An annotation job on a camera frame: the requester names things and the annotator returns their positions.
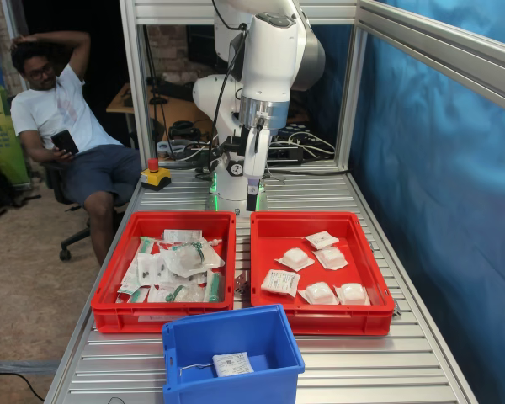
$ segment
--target smartphone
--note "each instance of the smartphone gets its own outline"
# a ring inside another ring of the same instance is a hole
[[[63,130],[50,137],[54,146],[58,147],[60,150],[65,150],[75,156],[78,153],[77,145],[73,140],[69,130]]]

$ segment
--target chair wheel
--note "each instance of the chair wheel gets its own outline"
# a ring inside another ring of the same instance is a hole
[[[60,261],[69,261],[71,259],[71,252],[69,250],[60,251]]]

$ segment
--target man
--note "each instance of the man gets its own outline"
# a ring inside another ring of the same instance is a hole
[[[73,49],[58,77],[45,43]],[[102,264],[113,238],[114,183],[134,186],[141,160],[138,151],[122,146],[104,131],[82,96],[89,53],[90,36],[83,32],[50,32],[13,40],[13,65],[31,89],[15,97],[11,117],[33,160],[64,165],[66,194],[88,212],[93,250]],[[79,150],[76,156],[53,147],[51,136],[63,130],[71,133]]]

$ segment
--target wooden desk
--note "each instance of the wooden desk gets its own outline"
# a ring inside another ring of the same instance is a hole
[[[130,89],[130,84],[124,84],[120,92],[116,94],[112,102],[107,107],[107,112],[126,114],[128,119],[128,126],[131,126],[130,131],[133,129],[134,125],[130,124],[130,114],[134,114],[135,110],[133,107],[126,107],[124,105],[124,94]],[[153,98],[152,86],[146,86],[148,94],[148,103],[150,99]],[[201,110],[197,108],[194,103],[189,101],[183,101],[182,99],[163,96],[168,100],[166,104],[162,107],[165,111],[165,118],[167,119],[167,127],[172,126],[177,120],[190,120],[191,122],[199,121],[195,126],[200,129],[202,133],[210,133],[212,122],[208,115],[204,114]],[[157,122],[163,125],[163,119],[161,114],[161,107],[159,105],[148,104],[148,109],[150,111],[150,117],[155,118],[154,106],[157,107]]]

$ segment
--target white t-shirt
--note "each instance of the white t-shirt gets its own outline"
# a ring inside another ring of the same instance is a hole
[[[82,96],[83,85],[84,82],[67,65],[51,90],[28,90],[15,97],[11,118],[17,136],[25,130],[37,130],[44,146],[52,149],[51,136],[69,130],[79,152],[101,145],[120,145],[93,116]]]

